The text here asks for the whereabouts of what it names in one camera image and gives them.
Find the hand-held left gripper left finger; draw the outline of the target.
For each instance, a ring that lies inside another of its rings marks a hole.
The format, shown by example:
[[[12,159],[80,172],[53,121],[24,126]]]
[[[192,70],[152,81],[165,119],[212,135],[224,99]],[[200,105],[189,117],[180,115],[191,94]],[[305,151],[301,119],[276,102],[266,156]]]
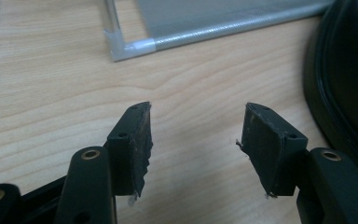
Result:
[[[113,193],[140,197],[153,146],[149,102],[130,106],[107,136]]]

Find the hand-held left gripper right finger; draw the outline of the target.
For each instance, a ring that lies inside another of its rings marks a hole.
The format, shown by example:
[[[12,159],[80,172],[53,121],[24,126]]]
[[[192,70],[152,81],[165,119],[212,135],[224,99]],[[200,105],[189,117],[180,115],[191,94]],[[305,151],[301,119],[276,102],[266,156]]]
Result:
[[[308,138],[271,108],[247,103],[240,149],[249,158],[268,196],[292,196],[297,162]]]

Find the black rounded case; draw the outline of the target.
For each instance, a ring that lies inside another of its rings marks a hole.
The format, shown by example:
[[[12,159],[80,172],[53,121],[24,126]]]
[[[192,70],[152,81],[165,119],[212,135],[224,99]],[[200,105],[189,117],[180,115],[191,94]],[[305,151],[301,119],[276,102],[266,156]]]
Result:
[[[358,166],[358,0],[336,0],[310,39],[303,88],[328,143]]]

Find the grey mesh metal-framed rack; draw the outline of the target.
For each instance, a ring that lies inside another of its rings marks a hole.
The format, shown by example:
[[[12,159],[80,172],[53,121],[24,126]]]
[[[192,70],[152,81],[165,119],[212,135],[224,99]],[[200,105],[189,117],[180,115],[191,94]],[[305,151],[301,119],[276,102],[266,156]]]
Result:
[[[100,0],[103,32],[119,62],[323,14],[335,0],[135,0],[147,37],[127,42],[115,0]]]

